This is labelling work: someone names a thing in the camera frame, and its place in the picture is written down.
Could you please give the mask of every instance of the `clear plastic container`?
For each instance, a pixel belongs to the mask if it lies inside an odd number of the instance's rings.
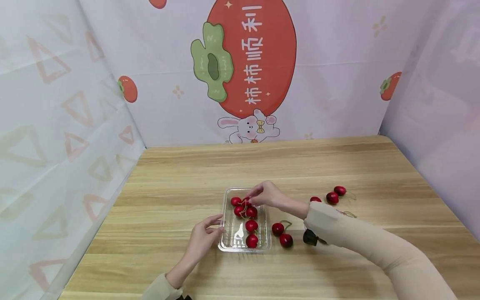
[[[268,211],[265,205],[257,207],[258,215],[255,221],[258,223],[256,236],[258,237],[257,248],[248,248],[245,239],[249,235],[245,229],[247,219],[236,216],[233,213],[234,207],[230,203],[232,197],[247,196],[250,188],[229,188],[225,191],[223,199],[223,222],[225,232],[222,233],[218,248],[225,252],[242,252],[242,253],[263,253],[272,247],[272,237],[270,234],[270,221]]]

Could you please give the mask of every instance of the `sleeve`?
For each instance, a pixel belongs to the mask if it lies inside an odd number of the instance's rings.
[[[159,275],[148,286],[141,300],[176,300],[181,297],[183,290],[174,289],[165,278],[165,274]]]
[[[390,278],[399,300],[456,300],[428,257],[406,240],[380,227],[311,202],[305,226],[328,244],[359,253]]]

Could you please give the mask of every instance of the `backdrop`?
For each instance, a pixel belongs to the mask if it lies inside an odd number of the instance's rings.
[[[480,3],[443,2],[422,27],[381,132],[480,240]]]
[[[144,144],[77,1],[0,11],[0,298],[56,299]]]
[[[377,134],[433,3],[80,2],[150,147]]]

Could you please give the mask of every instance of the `bunny illustration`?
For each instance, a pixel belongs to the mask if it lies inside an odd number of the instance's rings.
[[[265,116],[259,109],[253,111],[253,115],[244,119],[220,118],[218,126],[220,128],[237,127],[237,131],[230,135],[230,143],[243,143],[242,138],[250,143],[262,142],[267,137],[277,137],[280,135],[280,129],[274,127],[276,123],[275,116]]]

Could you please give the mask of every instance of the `wood grain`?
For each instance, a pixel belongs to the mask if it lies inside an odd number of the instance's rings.
[[[459,299],[480,295],[480,245],[386,137],[151,148],[144,152],[61,300],[139,299],[183,254],[193,225],[220,212],[227,187],[272,180],[303,201],[335,185],[357,201],[338,208],[410,241],[432,260]],[[396,299],[389,279],[356,253],[277,240],[268,254],[212,249],[187,279],[195,300]]]

